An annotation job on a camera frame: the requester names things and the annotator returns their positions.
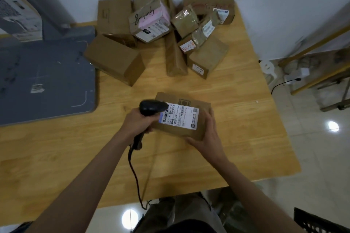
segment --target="hand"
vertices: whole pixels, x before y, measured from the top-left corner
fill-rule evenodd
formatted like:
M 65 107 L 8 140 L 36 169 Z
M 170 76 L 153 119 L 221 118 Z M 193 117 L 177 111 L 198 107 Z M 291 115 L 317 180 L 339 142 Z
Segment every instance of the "hand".
M 212 108 L 210 108 L 209 113 L 205 112 L 205 121 L 207 124 L 207 129 L 205 130 L 205 135 L 202 141 L 196 141 L 191 137 L 185 137 L 185 140 L 190 145 L 197 148 L 197 150 L 211 165 L 215 165 L 222 161 L 227 161 L 228 159 L 216 131 L 216 121 Z
M 158 121 L 159 117 L 159 113 L 153 116 L 143 116 L 138 108 L 134 108 L 126 115 L 123 125 L 115 136 L 117 136 L 118 139 L 124 139 L 126 146 L 128 146 L 133 142 L 136 135 L 143 131 L 146 131 L 146 133 L 151 132 L 151 123 Z

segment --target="person's right hand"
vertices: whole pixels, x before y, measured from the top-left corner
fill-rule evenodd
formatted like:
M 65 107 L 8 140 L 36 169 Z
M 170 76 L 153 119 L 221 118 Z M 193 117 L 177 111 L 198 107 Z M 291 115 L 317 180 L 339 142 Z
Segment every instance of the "person's right hand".
M 216 165 L 217 163 L 228 159 L 216 131 L 216 121 L 212 108 L 210 108 L 209 113 L 205 111 L 205 121 L 207 124 L 207 129 L 202 141 L 196 141 L 191 137 L 185 137 L 185 140 L 190 145 L 197 148 L 197 150 L 210 164 Z

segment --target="wooden table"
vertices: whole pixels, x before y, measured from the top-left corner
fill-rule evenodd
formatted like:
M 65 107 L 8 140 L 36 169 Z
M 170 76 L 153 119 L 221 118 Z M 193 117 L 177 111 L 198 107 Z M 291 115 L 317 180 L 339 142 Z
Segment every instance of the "wooden table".
M 230 50 L 207 80 L 191 70 L 188 76 L 167 77 L 163 39 L 140 43 L 146 70 L 133 87 L 101 73 L 94 112 L 0 128 L 0 225 L 36 219 L 108 142 L 125 114 L 158 91 L 181 92 L 210 102 L 226 154 L 251 180 L 299 172 L 236 11 L 231 25 L 219 26 L 213 33 Z M 162 132 L 144 137 L 132 163 L 144 200 L 227 186 L 198 151 Z M 99 207 L 137 201 L 126 151 Z

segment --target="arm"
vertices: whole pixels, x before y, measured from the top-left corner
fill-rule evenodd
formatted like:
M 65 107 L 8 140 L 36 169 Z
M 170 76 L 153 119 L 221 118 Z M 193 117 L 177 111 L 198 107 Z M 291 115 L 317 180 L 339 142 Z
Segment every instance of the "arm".
M 203 141 L 186 138 L 203 157 L 220 173 L 247 210 L 252 221 L 263 233 L 302 233 L 298 226 L 272 200 L 248 180 L 225 155 L 216 131 L 213 110 L 207 113 L 207 130 Z
M 86 231 L 121 155 L 134 137 L 159 115 L 145 117 L 133 109 L 120 130 L 28 228 L 27 233 Z

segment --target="power cord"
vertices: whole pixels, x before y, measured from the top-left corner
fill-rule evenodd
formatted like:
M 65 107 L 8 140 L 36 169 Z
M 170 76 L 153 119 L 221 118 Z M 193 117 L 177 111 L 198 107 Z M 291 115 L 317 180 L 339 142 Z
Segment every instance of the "power cord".
M 132 167 L 132 164 L 131 164 L 131 155 L 132 155 L 132 152 L 133 152 L 133 151 L 134 151 L 134 149 L 133 149 L 132 147 L 130 147 L 129 153 L 128 153 L 128 161 L 129 161 L 129 165 L 130 165 L 131 171 L 132 171 L 132 173 L 133 173 L 134 176 L 135 176 L 136 186 L 137 186 L 137 195 L 138 195 L 138 197 L 139 197 L 139 201 L 140 201 L 141 207 L 142 207 L 142 209 L 147 210 L 147 206 L 148 206 L 148 205 L 151 205 L 150 202 L 151 202 L 152 200 L 149 200 L 149 201 L 147 202 L 146 207 L 143 206 L 142 200 L 141 200 L 141 196 L 140 196 L 139 181 L 138 181 L 138 179 L 137 179 L 137 176 L 136 176 L 136 173 L 135 173 L 135 171 L 134 171 L 134 168 Z
M 282 84 L 284 84 L 284 83 L 290 82 L 290 81 L 301 81 L 301 78 L 298 77 L 298 78 L 296 78 L 296 79 L 288 80 L 288 81 L 286 81 L 286 82 L 283 82 L 283 83 L 280 83 L 280 84 L 278 84 L 278 85 L 275 85 L 275 86 L 272 88 L 272 90 L 271 90 L 271 95 L 272 95 L 273 90 L 275 89 L 275 87 L 277 87 L 277 86 L 279 86 L 279 85 L 282 85 Z

